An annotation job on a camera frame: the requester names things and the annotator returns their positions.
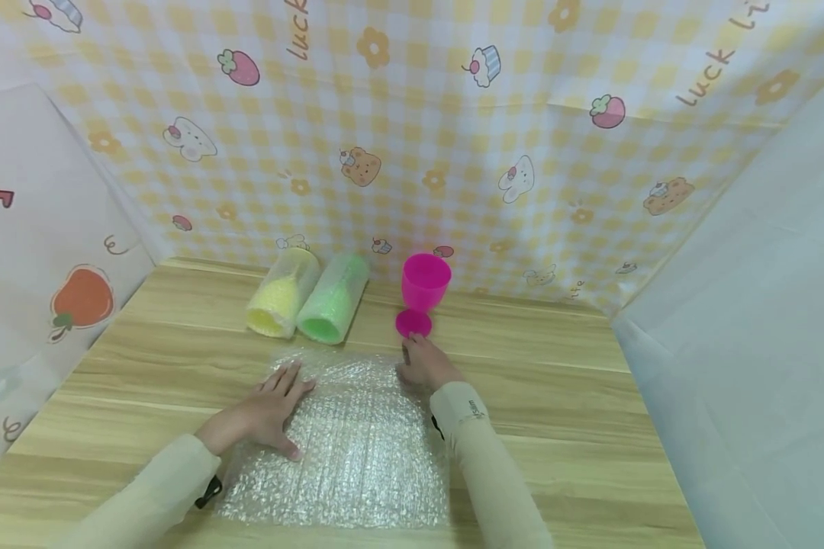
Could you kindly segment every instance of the beige sleeve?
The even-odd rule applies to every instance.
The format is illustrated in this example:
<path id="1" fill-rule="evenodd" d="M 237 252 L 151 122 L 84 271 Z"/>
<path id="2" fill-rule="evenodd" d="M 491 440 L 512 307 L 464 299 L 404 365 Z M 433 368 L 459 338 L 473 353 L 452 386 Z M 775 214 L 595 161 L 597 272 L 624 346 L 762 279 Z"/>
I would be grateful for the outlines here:
<path id="1" fill-rule="evenodd" d="M 193 435 L 165 446 L 116 496 L 83 519 L 55 549 L 150 547 L 180 523 L 220 466 Z"/>
<path id="2" fill-rule="evenodd" d="M 531 492 L 475 389 L 468 383 L 447 383 L 430 397 L 430 410 L 468 485 L 486 547 L 552 547 Z"/>

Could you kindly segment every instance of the wall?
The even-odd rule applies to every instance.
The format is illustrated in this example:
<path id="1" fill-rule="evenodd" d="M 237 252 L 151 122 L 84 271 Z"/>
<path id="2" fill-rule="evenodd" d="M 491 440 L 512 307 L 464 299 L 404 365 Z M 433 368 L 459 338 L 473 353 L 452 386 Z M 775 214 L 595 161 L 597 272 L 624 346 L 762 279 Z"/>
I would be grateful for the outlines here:
<path id="1" fill-rule="evenodd" d="M 2 54 L 0 457 L 164 253 L 107 177 Z M 101 308 L 87 310 L 95 294 Z"/>
<path id="2" fill-rule="evenodd" d="M 711 548 L 824 548 L 824 89 L 613 327 Z"/>

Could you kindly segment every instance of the pink wine glass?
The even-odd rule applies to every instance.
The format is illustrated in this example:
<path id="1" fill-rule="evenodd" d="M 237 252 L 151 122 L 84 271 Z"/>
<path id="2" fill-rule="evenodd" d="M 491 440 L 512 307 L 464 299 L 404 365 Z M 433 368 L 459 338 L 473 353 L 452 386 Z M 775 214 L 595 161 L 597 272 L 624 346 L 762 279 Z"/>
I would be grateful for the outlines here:
<path id="1" fill-rule="evenodd" d="M 452 280 L 452 267 L 434 254 L 416 254 L 403 264 L 401 293 L 408 307 L 398 314 L 396 329 L 403 337 L 411 333 L 428 336 L 433 323 L 428 312 L 439 305 Z"/>

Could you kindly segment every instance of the wooden tabletop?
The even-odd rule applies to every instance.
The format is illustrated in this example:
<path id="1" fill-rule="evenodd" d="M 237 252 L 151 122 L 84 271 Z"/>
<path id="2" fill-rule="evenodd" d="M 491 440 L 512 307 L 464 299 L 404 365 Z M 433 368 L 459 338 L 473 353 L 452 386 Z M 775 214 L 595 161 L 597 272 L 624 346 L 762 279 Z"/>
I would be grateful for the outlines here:
<path id="1" fill-rule="evenodd" d="M 293 342 L 244 327 L 263 271 L 173 259 L 0 462 L 0 548 L 44 547 L 177 435 L 234 403 Z M 371 283 L 346 347 L 399 354 L 398 288 Z M 582 307 L 448 294 L 434 341 L 477 388 L 556 547 L 702 547 L 607 320 Z M 452 472 L 452 527 L 244 525 L 193 510 L 159 547 L 481 547 Z"/>

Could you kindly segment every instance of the checkered backdrop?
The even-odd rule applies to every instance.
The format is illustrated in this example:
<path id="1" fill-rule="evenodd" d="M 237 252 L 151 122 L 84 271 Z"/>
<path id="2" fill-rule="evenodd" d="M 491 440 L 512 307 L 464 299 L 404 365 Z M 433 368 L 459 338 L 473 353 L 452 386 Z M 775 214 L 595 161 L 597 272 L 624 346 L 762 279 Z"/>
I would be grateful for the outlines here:
<path id="1" fill-rule="evenodd" d="M 824 85 L 824 0 L 0 0 L 0 15 L 179 255 L 355 250 L 396 281 L 427 251 L 457 290 L 608 313 Z"/>

